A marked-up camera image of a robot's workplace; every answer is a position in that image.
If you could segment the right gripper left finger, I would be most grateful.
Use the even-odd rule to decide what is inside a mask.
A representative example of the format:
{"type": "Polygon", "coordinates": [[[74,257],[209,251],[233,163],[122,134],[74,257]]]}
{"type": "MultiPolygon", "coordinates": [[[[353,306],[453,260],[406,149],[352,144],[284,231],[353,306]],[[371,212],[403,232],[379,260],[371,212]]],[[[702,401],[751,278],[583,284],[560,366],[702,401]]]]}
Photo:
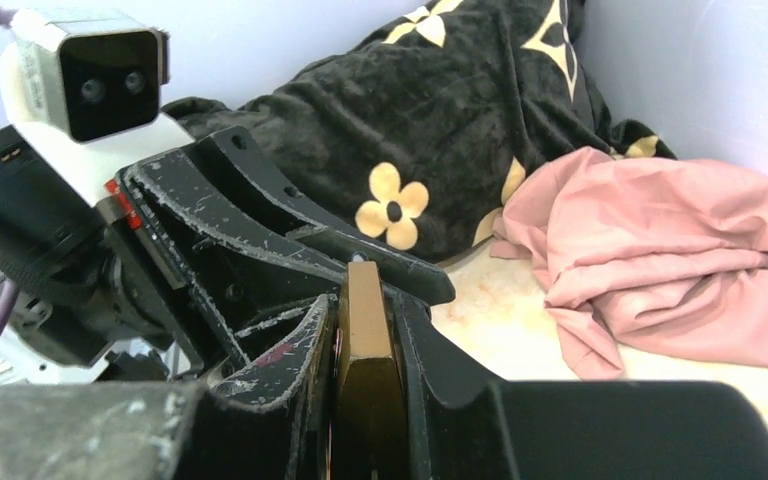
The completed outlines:
{"type": "Polygon", "coordinates": [[[287,334],[215,385],[0,386],[0,479],[321,479],[336,313],[268,316],[287,334]]]}

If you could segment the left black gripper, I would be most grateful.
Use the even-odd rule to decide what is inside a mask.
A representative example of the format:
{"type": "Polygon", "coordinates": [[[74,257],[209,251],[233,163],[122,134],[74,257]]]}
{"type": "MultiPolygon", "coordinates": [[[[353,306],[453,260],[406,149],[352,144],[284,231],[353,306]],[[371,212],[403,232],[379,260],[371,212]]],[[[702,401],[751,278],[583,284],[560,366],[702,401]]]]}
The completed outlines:
{"type": "MultiPolygon", "coordinates": [[[[120,170],[159,266],[206,328],[219,356],[241,368],[275,343],[240,333],[268,311],[337,289],[344,264],[287,238],[301,221],[243,176],[232,154],[189,146],[120,170]]],[[[16,129],[0,129],[0,294],[20,293],[9,325],[33,351],[62,366],[89,367],[117,342],[161,351],[188,346],[170,305],[121,255],[101,214],[16,129]]]]}

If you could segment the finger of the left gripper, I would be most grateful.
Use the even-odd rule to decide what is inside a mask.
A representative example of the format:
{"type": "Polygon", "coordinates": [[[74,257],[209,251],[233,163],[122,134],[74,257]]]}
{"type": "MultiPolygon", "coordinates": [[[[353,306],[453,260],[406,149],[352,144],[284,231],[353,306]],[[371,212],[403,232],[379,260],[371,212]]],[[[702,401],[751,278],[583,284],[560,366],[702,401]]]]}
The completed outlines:
{"type": "Polygon", "coordinates": [[[268,230],[339,263],[356,254],[378,265],[381,279],[429,305],[444,304],[456,291],[439,267],[362,234],[302,193],[242,127],[195,143],[197,165],[236,209],[268,230]]]}

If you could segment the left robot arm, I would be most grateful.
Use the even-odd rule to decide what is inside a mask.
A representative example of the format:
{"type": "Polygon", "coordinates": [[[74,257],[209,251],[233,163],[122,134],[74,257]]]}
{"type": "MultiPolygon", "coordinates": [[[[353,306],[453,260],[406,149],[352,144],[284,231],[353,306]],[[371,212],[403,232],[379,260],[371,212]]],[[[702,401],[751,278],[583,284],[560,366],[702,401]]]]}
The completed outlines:
{"type": "Polygon", "coordinates": [[[178,346],[200,376],[252,363],[369,260],[385,294],[452,300],[438,267],[369,239],[301,193],[234,127],[153,153],[127,152],[93,198],[40,145],[0,129],[0,338],[50,365],[108,362],[122,379],[160,367],[119,360],[141,340],[178,346]]]}

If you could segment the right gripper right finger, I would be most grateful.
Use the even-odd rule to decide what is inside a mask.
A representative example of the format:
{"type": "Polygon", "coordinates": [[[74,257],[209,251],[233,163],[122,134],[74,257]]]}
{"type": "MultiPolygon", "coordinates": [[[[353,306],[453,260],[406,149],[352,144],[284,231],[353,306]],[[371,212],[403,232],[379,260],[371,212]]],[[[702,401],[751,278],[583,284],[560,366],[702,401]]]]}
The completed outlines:
{"type": "Polygon", "coordinates": [[[768,479],[768,427],[707,381],[507,381],[393,299],[414,479],[768,479]]]}

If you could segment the brass padlock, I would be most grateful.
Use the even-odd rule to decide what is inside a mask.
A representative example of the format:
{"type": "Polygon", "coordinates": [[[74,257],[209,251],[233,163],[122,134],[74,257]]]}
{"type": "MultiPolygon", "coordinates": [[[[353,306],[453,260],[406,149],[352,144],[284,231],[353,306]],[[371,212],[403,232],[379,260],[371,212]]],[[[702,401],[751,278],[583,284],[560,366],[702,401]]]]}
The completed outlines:
{"type": "Polygon", "coordinates": [[[377,265],[348,264],[338,311],[334,479],[410,477],[407,410],[377,265]]]}

